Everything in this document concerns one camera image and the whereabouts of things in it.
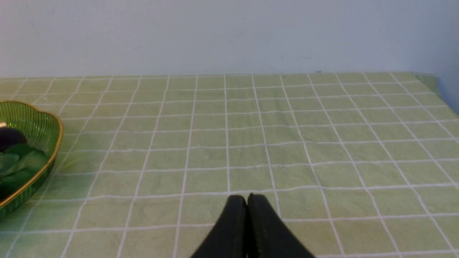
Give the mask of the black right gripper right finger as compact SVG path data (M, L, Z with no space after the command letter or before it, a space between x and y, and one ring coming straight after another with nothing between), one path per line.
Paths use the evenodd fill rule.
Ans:
M314 258L282 222L261 194L247 200L246 255L248 258Z

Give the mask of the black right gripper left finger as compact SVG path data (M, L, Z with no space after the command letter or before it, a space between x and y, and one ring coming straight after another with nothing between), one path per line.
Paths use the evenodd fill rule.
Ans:
M245 258L246 213L244 197L229 196L217 222L191 257Z

